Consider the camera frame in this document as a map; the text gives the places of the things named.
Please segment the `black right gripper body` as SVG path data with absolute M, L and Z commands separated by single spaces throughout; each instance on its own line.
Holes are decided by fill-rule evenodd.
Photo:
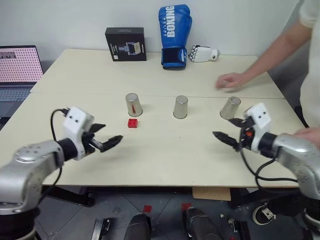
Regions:
M 252 150 L 253 128 L 241 128 L 239 134 L 238 148 L 241 152 L 243 149 Z

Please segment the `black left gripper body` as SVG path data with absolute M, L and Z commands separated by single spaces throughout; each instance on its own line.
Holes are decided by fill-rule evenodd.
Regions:
M 92 132 L 85 132 L 82 135 L 82 144 L 85 150 L 85 153 L 94 153 L 95 150 L 103 152 L 103 144 L 94 139 L 95 134 Z

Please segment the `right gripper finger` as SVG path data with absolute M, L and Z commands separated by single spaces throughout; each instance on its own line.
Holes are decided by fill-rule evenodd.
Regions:
M 240 145 L 235 138 L 221 131 L 213 131 L 213 135 L 222 143 L 231 146 L 236 152 L 240 151 Z
M 228 120 L 231 124 L 233 124 L 234 126 L 241 128 L 241 129 L 245 129 L 248 127 L 247 125 L 247 120 L 246 119 L 241 119 L 241 118 L 231 118 Z

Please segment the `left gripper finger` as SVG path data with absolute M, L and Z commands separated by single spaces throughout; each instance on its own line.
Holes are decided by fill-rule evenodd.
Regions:
M 103 129 L 104 127 L 106 127 L 105 124 L 101 124 L 101 123 L 93 123 L 89 129 L 89 132 L 92 134 L 97 133 L 99 130 Z
M 123 139 L 122 135 L 116 135 L 114 137 L 111 137 L 108 139 L 108 141 L 103 142 L 101 144 L 101 147 L 99 148 L 101 153 L 104 153 L 112 148 L 114 148 L 116 145 L 118 145 Z

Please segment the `person's right hand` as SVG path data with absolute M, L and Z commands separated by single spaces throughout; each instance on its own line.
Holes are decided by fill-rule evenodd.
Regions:
M 221 75 L 215 84 L 217 89 L 233 89 L 244 85 L 247 78 L 243 73 L 228 73 Z

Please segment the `person's left hand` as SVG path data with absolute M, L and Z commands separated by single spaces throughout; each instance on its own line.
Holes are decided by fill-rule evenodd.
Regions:
M 320 128 L 308 127 L 298 130 L 294 136 L 312 142 L 318 149 L 320 148 Z

